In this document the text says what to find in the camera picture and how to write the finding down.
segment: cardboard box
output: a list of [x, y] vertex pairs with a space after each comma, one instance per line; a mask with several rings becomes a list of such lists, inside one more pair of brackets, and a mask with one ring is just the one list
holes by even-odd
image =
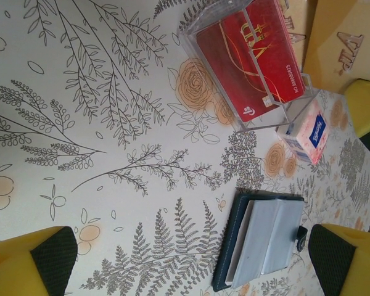
[[304, 72], [313, 85], [343, 93], [370, 80], [370, 0], [319, 0]]

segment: floral tablecloth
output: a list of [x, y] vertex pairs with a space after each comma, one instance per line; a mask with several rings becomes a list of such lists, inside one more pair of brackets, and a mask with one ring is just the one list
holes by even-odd
[[[308, 229], [368, 229], [370, 153], [345, 98], [318, 96], [332, 132], [316, 166], [273, 129], [235, 134], [176, 35], [206, 2], [0, 1], [0, 241], [71, 226], [67, 294], [213, 295], [236, 186], [301, 194]], [[322, 291], [306, 249], [217, 294]]]

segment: rose print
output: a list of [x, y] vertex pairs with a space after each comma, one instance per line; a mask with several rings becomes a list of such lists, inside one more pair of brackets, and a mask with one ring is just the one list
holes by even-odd
[[347, 126], [348, 126], [348, 114], [345, 113], [343, 114], [341, 120], [340, 120], [340, 128], [342, 131], [345, 131], [347, 129]]
[[234, 120], [234, 114], [221, 94], [217, 94], [216, 97], [218, 99], [215, 103], [215, 114], [220, 123], [230, 125]]
[[179, 68], [176, 94], [190, 109], [203, 109], [212, 100], [216, 88], [199, 59], [188, 59]]
[[267, 152], [266, 156], [266, 174], [270, 177], [278, 175], [279, 170], [284, 165], [285, 150], [281, 144], [275, 144]]
[[293, 177], [296, 172], [297, 161], [296, 158], [290, 157], [284, 164], [284, 174], [287, 178]]
[[166, 123], [175, 114], [182, 119], [176, 126], [185, 131], [184, 139], [189, 138], [192, 143], [199, 140], [207, 144], [219, 143], [220, 138], [208, 132], [210, 125], [218, 122], [230, 125], [233, 118], [201, 60], [187, 59], [179, 71], [168, 68], [167, 74], [179, 103], [167, 104], [173, 113]]
[[343, 115], [343, 102], [341, 99], [337, 99], [334, 102], [332, 112], [331, 112], [331, 126], [333, 128], [338, 127], [341, 121], [341, 117]]

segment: white logo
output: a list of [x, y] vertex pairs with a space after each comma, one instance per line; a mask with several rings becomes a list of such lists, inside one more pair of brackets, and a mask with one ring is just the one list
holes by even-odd
[[244, 115], [246, 114], [249, 114], [249, 115], [254, 115], [255, 114], [255, 110], [251, 107], [246, 107], [244, 108], [244, 112], [243, 112]]

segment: tissue packet label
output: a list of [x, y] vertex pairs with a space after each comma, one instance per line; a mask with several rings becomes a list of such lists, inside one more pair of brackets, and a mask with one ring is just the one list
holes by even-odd
[[322, 115], [321, 114], [317, 115], [316, 120], [315, 120], [314, 129], [310, 136], [310, 141], [311, 143], [313, 143], [315, 148], [317, 148], [319, 141], [321, 140], [325, 127], [326, 127], [326, 123], [323, 120]]

